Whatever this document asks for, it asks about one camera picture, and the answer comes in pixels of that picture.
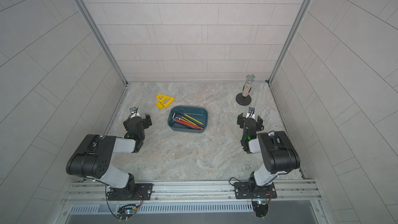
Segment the long black hex key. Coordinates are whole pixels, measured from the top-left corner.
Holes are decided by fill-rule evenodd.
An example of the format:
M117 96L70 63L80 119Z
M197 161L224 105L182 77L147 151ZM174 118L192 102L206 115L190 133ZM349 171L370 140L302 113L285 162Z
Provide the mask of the long black hex key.
M174 119L175 122L177 122L179 124L182 124L182 125L185 125L185 126L187 126L189 128L193 128L193 129L197 129L197 130L200 130L202 128L199 125L197 125L197 124L195 124L193 122L190 122L190 121L188 121L187 119L185 119L183 117L175 116L175 117L173 117L173 119Z

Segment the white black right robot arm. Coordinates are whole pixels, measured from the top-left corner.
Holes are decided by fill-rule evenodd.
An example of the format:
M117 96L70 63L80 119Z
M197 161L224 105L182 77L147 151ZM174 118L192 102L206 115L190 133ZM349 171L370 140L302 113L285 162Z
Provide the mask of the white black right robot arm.
M254 119L253 115L248 112L246 116L240 114L237 117L237 124L243 129L240 140L243 151L260 153L263 160L259 169L251 173L245 186L254 197L258 198L262 193L272 197L273 180L299 169L301 161L285 131L263 132L263 119Z

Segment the black stand with glitter tube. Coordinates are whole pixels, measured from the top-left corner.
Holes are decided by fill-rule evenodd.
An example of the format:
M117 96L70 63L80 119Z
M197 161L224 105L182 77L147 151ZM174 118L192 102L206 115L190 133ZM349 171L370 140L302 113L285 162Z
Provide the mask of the black stand with glitter tube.
M236 102L239 105L247 106L251 103L251 96L249 94L252 88L252 84L255 80L256 77L254 74L249 74L246 76L246 82L245 85L243 86L242 93L239 93L235 98Z

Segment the red hex key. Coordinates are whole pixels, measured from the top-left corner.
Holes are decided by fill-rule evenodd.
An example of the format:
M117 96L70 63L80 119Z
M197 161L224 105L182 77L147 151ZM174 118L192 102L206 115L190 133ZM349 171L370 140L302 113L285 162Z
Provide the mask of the red hex key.
M180 120L180 119L174 119L174 121L177 122L177 123L179 123L179 124L182 124L182 125L184 125L184 126L187 126L187 127L189 127L189 128L193 128L193 129L196 129L196 130L202 130L202 127L197 126L197 125L194 125L194 124L191 124L191 123L186 122L186 121L182 121L182 120Z

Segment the yellow hex key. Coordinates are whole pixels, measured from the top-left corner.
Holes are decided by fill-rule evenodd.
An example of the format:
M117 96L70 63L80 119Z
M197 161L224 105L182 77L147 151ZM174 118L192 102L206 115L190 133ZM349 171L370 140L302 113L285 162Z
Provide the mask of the yellow hex key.
M194 119L193 117L191 117L191 116L189 116L189 115L187 115L187 114L183 114L183 115L186 116L186 117L188 117L188 118L190 118L190 119L192 119L192 120L194 120L196 123L199 123L200 125L204 125L204 124L201 123L200 121Z

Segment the teal plastic storage box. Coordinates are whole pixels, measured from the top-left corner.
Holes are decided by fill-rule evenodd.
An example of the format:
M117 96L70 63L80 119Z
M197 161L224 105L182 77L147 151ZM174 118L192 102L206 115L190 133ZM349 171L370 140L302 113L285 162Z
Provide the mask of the teal plastic storage box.
M173 115L174 114L179 114L183 118L187 119L190 122L193 122L199 126L202 127L202 130L196 130L193 128L189 128L187 126L184 126L182 124L179 124L173 120ZM200 125L199 123L196 123L194 120L184 116L183 114L187 114L194 119L200 121L204 125ZM193 106L175 106L171 109L169 118L167 120L168 126L173 130L173 131L178 131L178 132L190 132L190 133L203 133L207 127L208 123L208 111L204 108L201 107L193 107Z

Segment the left green circuit board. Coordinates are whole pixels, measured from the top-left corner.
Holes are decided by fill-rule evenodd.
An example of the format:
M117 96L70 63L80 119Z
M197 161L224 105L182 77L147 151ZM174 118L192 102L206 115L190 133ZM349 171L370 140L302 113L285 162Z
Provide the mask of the left green circuit board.
M128 221L133 215L137 213L137 207L135 204L128 204L120 207L117 211L117 218L121 222L122 220Z

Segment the yellow plastic triangle holder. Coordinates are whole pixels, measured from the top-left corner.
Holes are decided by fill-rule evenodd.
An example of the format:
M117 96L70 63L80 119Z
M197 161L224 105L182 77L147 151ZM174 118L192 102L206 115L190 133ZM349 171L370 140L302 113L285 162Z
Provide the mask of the yellow plastic triangle holder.
M162 110L164 108L168 108L175 100L174 97L163 95L163 94L158 94L157 95L157 100L158 102L156 103L156 106Z

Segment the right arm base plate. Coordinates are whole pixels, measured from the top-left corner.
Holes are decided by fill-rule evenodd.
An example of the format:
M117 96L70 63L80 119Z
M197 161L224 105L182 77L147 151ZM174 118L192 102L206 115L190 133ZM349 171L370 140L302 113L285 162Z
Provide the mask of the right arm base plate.
M247 181L234 182L236 199L276 199L277 193L274 183L265 186L257 186Z

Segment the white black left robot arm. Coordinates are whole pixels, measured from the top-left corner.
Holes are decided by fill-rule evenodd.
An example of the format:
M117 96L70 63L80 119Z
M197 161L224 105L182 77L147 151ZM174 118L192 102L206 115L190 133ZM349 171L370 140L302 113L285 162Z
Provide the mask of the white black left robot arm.
M124 137L88 134L66 165L69 175L91 178L109 187L108 201L150 200L153 184L136 184L131 173L111 164L114 153L137 153L145 140L145 129L152 125L148 114L132 113L123 122Z

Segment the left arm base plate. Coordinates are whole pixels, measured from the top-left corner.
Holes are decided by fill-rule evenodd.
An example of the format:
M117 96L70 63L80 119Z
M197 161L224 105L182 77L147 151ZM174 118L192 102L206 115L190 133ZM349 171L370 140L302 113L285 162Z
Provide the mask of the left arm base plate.
M150 200L154 184L127 184L126 187L110 188L106 194L108 201Z

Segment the aluminium mounting rail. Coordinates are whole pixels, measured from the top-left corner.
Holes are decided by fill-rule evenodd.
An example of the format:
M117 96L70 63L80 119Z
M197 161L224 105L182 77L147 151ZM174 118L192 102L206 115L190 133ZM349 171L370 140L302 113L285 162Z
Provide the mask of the aluminium mounting rail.
M137 184L154 184L150 200L119 201L122 203L177 203L177 202L248 202L255 199L236 199L233 183L227 180L139 180ZM274 180L277 193L271 201L321 200L314 180Z

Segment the orange hex key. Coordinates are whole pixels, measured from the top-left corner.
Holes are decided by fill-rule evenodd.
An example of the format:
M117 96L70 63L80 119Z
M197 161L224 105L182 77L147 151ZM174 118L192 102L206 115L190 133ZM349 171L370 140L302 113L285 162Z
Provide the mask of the orange hex key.
M189 125L189 126L191 126L191 127L193 127L193 128L197 128L197 129L202 129L202 127L201 126L199 126L199 125L197 125L197 124L195 124L195 123L191 123L191 122L189 122L188 121L188 123L185 123L185 122L182 122L182 123L184 123L184 124L186 124L186 125Z

